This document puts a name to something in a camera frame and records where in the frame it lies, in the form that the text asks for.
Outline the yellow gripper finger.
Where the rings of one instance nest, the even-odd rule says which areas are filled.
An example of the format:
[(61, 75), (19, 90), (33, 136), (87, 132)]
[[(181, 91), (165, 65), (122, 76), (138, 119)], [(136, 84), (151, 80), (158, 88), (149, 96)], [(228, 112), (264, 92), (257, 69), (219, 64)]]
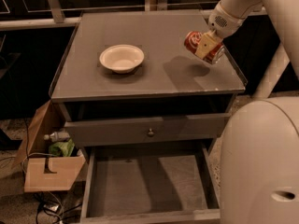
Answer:
[(201, 34), (195, 55), (202, 60), (213, 60), (221, 47), (221, 42), (222, 39), (216, 35), (215, 31), (203, 33)]

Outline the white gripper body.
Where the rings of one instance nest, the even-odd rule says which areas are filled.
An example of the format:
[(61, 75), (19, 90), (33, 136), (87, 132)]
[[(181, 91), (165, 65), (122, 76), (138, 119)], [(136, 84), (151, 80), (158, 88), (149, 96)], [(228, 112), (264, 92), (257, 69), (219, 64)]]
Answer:
[(240, 6), (226, 7), (219, 2), (208, 18), (208, 27), (223, 39), (234, 34), (243, 24), (246, 10)]

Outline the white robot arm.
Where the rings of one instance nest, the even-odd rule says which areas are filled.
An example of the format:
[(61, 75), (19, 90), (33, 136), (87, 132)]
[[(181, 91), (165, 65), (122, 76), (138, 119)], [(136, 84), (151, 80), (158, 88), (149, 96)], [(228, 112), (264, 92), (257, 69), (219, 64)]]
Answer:
[[(196, 56), (204, 59), (259, 4), (297, 70), (299, 0), (220, 0)], [(221, 147), (221, 224), (299, 224), (298, 110), (296, 97), (278, 97), (251, 102), (230, 118)]]

